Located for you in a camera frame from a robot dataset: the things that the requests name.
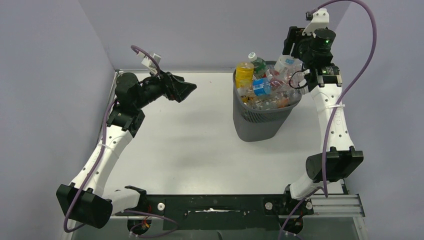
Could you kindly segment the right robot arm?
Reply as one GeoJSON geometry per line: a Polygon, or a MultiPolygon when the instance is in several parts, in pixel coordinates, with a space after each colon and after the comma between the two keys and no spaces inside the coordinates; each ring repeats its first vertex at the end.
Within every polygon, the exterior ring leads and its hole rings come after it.
{"type": "Polygon", "coordinates": [[[364,160],[349,135],[342,104],[343,81],[332,60],[331,47],[336,33],[318,28],[309,33],[291,26],[284,40],[283,54],[300,60],[304,67],[305,85],[318,115],[322,136],[320,153],[305,162],[305,174],[288,186],[289,195],[281,199],[282,209],[289,214],[301,207],[301,199],[314,190],[328,190],[329,183],[348,177],[364,160]]]}

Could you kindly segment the clear bottle white blue label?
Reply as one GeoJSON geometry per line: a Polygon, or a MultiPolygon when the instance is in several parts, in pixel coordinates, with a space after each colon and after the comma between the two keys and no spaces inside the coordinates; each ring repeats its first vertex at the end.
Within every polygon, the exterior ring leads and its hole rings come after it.
{"type": "Polygon", "coordinates": [[[293,85],[302,78],[302,62],[291,55],[281,54],[272,68],[273,80],[278,85],[286,85],[289,80],[293,85]]]}

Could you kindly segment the clear crushed bottle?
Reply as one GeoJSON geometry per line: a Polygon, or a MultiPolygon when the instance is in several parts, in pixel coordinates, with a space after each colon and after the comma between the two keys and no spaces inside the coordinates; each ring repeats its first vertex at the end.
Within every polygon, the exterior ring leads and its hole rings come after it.
{"type": "Polygon", "coordinates": [[[247,101],[247,105],[254,110],[275,110],[289,107],[299,102],[302,94],[299,90],[289,86],[274,91],[270,94],[256,96],[252,94],[247,101]]]}

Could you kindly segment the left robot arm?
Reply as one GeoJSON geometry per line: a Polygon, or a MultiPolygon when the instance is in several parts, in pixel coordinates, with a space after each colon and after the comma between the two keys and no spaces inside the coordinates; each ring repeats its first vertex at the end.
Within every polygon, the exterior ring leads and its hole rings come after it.
{"type": "Polygon", "coordinates": [[[69,184],[61,184],[56,197],[64,214],[66,233],[79,227],[103,228],[111,216],[146,207],[144,189],[125,186],[106,193],[107,180],[127,145],[135,138],[144,119],[143,108],[164,97],[180,103],[196,88],[195,83],[170,72],[160,71],[143,80],[132,72],[116,78],[114,99],[106,108],[101,124],[101,137],[81,171],[69,184]]]}

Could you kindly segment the green tinted bottle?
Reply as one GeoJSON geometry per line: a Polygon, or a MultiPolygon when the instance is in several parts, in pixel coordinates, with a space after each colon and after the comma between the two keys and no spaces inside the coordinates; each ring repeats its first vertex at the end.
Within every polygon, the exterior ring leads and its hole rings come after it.
{"type": "Polygon", "coordinates": [[[254,66],[253,75],[256,79],[262,79],[266,77],[266,72],[268,70],[266,61],[262,58],[258,57],[255,52],[251,52],[248,55],[249,61],[254,66]]]}

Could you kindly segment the yellow juice bottle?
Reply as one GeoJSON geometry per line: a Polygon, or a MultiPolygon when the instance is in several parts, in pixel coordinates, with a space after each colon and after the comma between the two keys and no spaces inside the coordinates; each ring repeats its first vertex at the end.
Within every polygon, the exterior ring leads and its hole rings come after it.
{"type": "Polygon", "coordinates": [[[251,62],[239,62],[235,69],[234,82],[241,100],[248,101],[247,92],[252,85],[254,65],[251,62]]]}

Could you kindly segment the grey mesh waste bin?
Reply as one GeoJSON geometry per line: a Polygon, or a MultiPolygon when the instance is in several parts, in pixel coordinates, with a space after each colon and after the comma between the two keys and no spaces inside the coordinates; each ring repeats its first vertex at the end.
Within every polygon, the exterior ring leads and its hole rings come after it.
{"type": "MultiPolygon", "coordinates": [[[[299,104],[272,110],[256,110],[248,106],[248,102],[243,102],[237,93],[235,84],[235,75],[233,73],[233,124],[238,137],[245,142],[257,142],[270,139],[276,135],[283,123],[286,121],[291,111],[299,104]]],[[[273,77],[264,77],[270,81],[272,93],[283,86],[278,85],[273,77]]]]}

